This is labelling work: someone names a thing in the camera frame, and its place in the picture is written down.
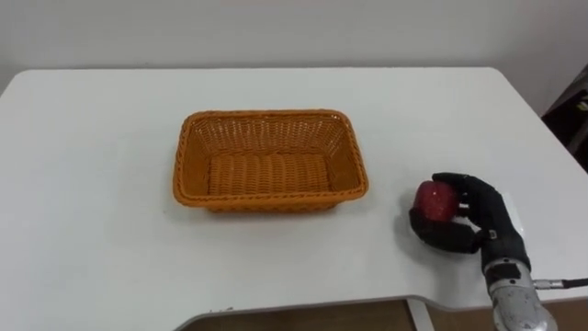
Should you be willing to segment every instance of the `dark object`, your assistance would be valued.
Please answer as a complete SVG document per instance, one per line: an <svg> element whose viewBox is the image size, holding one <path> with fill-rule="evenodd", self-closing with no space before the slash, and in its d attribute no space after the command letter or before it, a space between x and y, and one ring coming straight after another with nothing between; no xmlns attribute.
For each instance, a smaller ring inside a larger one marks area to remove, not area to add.
<svg viewBox="0 0 588 331"><path fill-rule="evenodd" d="M588 172L588 65L542 120Z"/></svg>
<svg viewBox="0 0 588 331"><path fill-rule="evenodd" d="M499 280L520 280L522 274L521 270L516 266L516 263L505 262L488 268L485 276L486 286L490 287L493 283Z"/></svg>
<svg viewBox="0 0 588 331"><path fill-rule="evenodd" d="M427 220L449 222L458 212L458 194L446 183L427 180L416 190L413 207Z"/></svg>
<svg viewBox="0 0 588 331"><path fill-rule="evenodd" d="M562 280L564 289L573 289L588 286L588 279L580 280Z"/></svg>
<svg viewBox="0 0 588 331"><path fill-rule="evenodd" d="M421 240L454 253L473 254L481 249L482 270L499 258L517 259L531 269L523 238L513 227L503 197L496 189L468 175L438 173L433 174L433 180L446 183L457 192L459 202L468 205L461 214L481 230L474 233L464 224L427 220L421 210L412 208L411 227Z"/></svg>

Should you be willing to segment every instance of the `table top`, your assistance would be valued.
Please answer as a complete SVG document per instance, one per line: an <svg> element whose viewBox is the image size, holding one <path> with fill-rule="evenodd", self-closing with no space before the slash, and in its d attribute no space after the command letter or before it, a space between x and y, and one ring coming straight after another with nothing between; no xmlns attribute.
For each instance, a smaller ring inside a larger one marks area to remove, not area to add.
<svg viewBox="0 0 588 331"><path fill-rule="evenodd" d="M179 205L183 119L269 108L343 111L367 195L307 215ZM588 176L489 68L27 71L0 98L0 151L4 329L161 331L210 312L403 297L488 306L478 256L409 231L415 189L437 171L508 192L535 278L588 275Z"/></svg>

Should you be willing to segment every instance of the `wooden floor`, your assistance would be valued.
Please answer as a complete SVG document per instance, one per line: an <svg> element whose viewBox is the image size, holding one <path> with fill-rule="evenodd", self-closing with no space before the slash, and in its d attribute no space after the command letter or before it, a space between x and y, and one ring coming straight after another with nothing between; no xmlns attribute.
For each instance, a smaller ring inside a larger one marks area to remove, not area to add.
<svg viewBox="0 0 588 331"><path fill-rule="evenodd" d="M560 331L588 330L588 302L547 305ZM447 313L429 307L435 331L492 331L490 310ZM226 314L197 320L181 331L414 331L404 301L304 308L270 313Z"/></svg>

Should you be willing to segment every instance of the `apple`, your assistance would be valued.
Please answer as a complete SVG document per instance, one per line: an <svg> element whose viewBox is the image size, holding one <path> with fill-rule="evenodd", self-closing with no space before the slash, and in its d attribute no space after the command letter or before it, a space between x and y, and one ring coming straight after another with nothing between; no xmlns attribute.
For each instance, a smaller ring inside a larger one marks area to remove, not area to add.
<svg viewBox="0 0 588 331"><path fill-rule="evenodd" d="M416 190L413 207L428 220L451 222L458 212L458 194L446 183L427 180Z"/></svg>

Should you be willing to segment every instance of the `wicker basket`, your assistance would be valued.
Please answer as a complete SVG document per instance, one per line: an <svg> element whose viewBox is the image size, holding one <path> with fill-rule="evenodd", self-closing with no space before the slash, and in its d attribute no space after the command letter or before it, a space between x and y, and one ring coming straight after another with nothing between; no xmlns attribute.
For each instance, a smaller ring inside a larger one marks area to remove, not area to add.
<svg viewBox="0 0 588 331"><path fill-rule="evenodd" d="M367 190L351 123L338 111L204 111L182 126L174 196L186 206L319 211Z"/></svg>

